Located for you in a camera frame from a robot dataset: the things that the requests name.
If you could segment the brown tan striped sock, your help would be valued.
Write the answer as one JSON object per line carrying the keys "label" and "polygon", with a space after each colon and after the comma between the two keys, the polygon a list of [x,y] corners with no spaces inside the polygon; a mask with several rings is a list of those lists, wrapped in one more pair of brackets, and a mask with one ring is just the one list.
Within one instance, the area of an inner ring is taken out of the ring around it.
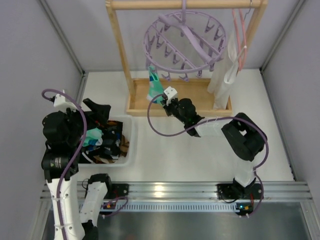
{"label": "brown tan striped sock", "polygon": [[101,158],[100,156],[96,155],[91,158],[93,163],[95,164],[115,164],[118,160],[114,159],[106,159],[106,158]]}

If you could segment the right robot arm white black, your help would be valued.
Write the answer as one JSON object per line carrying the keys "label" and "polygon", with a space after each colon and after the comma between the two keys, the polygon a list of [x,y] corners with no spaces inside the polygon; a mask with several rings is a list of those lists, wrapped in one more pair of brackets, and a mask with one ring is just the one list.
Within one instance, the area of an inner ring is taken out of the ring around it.
{"label": "right robot arm white black", "polygon": [[223,138],[238,160],[235,175],[229,190],[223,190],[227,198],[241,199],[252,193],[252,188],[258,180],[257,169],[269,156],[267,135],[245,113],[236,116],[226,116],[205,119],[196,112],[189,98],[178,100],[164,99],[161,106],[169,117],[179,120],[184,130],[162,134],[165,137],[175,137],[187,133],[191,137]]}

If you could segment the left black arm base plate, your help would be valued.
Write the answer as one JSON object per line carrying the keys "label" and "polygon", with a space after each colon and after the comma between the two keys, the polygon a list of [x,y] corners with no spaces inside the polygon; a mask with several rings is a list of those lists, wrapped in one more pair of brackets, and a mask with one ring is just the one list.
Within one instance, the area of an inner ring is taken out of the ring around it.
{"label": "left black arm base plate", "polygon": [[130,185],[127,183],[113,183],[111,190],[108,190],[104,196],[104,200],[111,200],[118,197],[127,196],[129,194]]}

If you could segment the purple round clip hanger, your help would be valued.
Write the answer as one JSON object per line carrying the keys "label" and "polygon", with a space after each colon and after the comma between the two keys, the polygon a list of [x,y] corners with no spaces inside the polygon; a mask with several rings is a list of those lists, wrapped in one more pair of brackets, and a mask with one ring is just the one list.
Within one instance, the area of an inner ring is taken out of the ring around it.
{"label": "purple round clip hanger", "polygon": [[167,81],[176,74],[183,81],[191,75],[202,78],[203,70],[213,71],[227,46],[223,25],[212,15],[188,10],[159,14],[148,27],[143,39],[145,68],[150,74],[161,73]]}

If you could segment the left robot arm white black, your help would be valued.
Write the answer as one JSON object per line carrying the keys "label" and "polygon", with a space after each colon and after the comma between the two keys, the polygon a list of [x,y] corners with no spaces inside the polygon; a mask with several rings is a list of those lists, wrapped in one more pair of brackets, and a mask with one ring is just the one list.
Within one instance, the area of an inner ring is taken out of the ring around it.
{"label": "left robot arm white black", "polygon": [[46,150],[41,161],[44,178],[50,191],[56,240],[97,240],[98,217],[103,200],[112,189],[108,174],[92,175],[82,207],[78,204],[77,182],[79,159],[87,130],[109,120],[110,105],[83,100],[89,111],[67,106],[42,120]]}

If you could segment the mint green sock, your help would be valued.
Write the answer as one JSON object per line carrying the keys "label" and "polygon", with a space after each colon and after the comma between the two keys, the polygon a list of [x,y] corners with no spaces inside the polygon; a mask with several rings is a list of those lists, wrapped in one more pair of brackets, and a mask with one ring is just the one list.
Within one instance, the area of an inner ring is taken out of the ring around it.
{"label": "mint green sock", "polygon": [[101,146],[103,143],[103,132],[99,128],[94,128],[86,131],[83,147]]}
{"label": "mint green sock", "polygon": [[149,89],[147,94],[147,99],[160,106],[163,106],[162,101],[164,100],[162,95],[164,93],[164,88],[157,74],[156,68],[152,65],[148,67],[149,74]]}

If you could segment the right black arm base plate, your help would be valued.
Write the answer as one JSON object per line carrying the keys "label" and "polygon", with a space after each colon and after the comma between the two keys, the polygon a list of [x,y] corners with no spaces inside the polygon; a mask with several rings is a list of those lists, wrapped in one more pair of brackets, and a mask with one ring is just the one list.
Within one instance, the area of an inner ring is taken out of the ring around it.
{"label": "right black arm base plate", "polygon": [[254,200],[260,199],[262,186],[254,183],[252,186],[243,187],[233,183],[220,183],[217,185],[218,198],[220,200]]}

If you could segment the black blue sock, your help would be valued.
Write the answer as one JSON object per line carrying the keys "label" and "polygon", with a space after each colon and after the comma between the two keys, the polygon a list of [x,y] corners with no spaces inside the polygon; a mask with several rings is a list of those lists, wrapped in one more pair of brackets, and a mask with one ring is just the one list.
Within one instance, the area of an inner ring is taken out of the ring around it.
{"label": "black blue sock", "polygon": [[88,159],[93,156],[100,156],[104,159],[118,160],[120,157],[119,145],[123,133],[123,123],[121,121],[109,120],[106,125],[96,127],[102,130],[102,145],[83,147],[83,153]]}

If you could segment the brown tan argyle sock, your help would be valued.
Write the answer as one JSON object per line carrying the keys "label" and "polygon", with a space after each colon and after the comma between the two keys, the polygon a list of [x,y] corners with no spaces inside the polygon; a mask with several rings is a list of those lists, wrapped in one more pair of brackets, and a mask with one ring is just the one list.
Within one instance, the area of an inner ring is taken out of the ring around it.
{"label": "brown tan argyle sock", "polygon": [[119,144],[119,155],[121,157],[126,157],[129,152],[130,142],[126,139],[124,135],[121,136]]}

